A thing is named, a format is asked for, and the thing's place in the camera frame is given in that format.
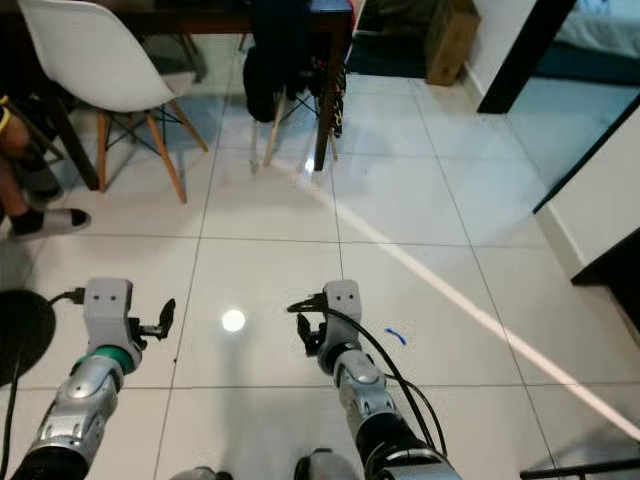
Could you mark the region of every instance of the white chair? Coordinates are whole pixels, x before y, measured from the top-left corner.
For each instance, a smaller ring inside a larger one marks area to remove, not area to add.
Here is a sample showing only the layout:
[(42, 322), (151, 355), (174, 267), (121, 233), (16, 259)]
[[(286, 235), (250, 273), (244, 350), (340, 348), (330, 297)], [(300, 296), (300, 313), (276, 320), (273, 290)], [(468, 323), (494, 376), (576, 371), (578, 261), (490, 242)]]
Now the white chair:
[(165, 103), (206, 152), (207, 146), (175, 99), (188, 91), (194, 72), (160, 75), (131, 32), (107, 8), (69, 0), (18, 0), (47, 76), (97, 107), (98, 179), (106, 186), (107, 113), (145, 112), (159, 153), (182, 203), (186, 196), (154, 109)]

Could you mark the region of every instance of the black round object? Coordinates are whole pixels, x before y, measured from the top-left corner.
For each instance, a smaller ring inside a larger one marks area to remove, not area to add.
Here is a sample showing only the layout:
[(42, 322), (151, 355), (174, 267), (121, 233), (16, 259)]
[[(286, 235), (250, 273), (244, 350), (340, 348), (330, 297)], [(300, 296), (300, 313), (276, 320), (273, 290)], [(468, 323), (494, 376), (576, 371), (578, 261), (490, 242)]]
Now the black round object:
[(0, 292), (0, 386), (11, 383), (18, 356), (20, 375), (47, 351), (56, 330), (49, 302), (28, 290)]

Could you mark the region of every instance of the baseboard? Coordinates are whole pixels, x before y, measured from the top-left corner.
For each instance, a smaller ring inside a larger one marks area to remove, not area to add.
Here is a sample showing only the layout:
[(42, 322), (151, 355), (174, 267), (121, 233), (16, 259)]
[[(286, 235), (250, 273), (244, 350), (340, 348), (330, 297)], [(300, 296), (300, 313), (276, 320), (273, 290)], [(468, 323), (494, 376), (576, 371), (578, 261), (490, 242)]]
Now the baseboard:
[(464, 62), (464, 68), (460, 74), (460, 83), (465, 92), (467, 92), (474, 110), (477, 109), (487, 92), (482, 88), (478, 77), (476, 77), (476, 74), (467, 62)]
[(547, 237), (549, 245), (569, 278), (575, 277), (587, 265), (553, 209), (546, 204), (535, 215), (538, 225)]

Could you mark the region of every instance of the dark wooden table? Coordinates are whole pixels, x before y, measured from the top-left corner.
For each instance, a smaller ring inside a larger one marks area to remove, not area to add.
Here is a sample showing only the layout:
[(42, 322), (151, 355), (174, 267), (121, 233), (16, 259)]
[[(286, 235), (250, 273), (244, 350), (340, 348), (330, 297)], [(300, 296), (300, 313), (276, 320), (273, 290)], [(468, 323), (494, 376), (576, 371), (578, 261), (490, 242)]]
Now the dark wooden table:
[[(250, 33), (248, 8), (230, 9), (229, 0), (94, 0), (113, 11), (134, 34)], [(351, 6), (347, 0), (312, 0), (311, 31), (325, 33), (331, 41), (328, 88), (321, 105), (315, 151), (315, 169), (322, 170), (331, 130), (335, 83), (342, 55), (350, 41)], [(66, 109), (54, 93), (33, 50), (16, 0), (0, 0), (0, 34), (3, 48), (15, 55), (17, 67), (41, 98), (71, 160), (87, 187), (98, 188), (95, 169), (69, 122)]]

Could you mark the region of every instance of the bed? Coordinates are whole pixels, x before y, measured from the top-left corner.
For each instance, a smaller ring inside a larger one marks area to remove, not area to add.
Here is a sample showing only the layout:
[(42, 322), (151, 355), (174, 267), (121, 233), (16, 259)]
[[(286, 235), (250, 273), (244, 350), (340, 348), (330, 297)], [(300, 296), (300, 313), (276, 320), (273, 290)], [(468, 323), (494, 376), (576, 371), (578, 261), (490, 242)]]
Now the bed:
[(640, 0), (578, 0), (534, 75), (640, 86)]

